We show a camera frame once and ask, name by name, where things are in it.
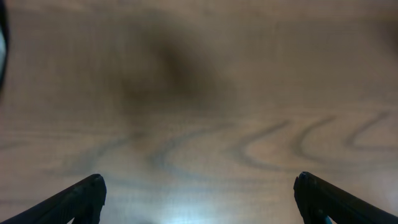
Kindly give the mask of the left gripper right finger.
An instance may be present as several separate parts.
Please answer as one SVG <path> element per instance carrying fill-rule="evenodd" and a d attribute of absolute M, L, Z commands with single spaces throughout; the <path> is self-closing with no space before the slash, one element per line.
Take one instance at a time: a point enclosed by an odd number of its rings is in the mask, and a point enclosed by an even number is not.
<path fill-rule="evenodd" d="M 304 224 L 396 224 L 397 217 L 309 173 L 294 182 L 294 198 Z"/>

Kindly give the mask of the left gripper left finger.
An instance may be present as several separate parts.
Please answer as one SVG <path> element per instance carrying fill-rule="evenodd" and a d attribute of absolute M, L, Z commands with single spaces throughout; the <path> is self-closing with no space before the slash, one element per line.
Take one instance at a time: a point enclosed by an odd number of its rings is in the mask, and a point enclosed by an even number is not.
<path fill-rule="evenodd" d="M 93 174 L 1 224 L 98 224 L 105 200 L 105 181 Z"/>

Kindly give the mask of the black orange patterned jersey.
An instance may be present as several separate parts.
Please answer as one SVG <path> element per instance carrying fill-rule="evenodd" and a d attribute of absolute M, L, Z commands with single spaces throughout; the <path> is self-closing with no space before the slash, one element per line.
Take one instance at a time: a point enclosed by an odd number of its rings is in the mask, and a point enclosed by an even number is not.
<path fill-rule="evenodd" d="M 9 23 L 8 23 L 8 13 L 6 9 L 5 0 L 1 0 L 0 3 L 0 23 L 1 23 L 0 84 L 2 88 L 6 76 L 6 67 L 7 67 L 8 53 L 9 53 Z"/>

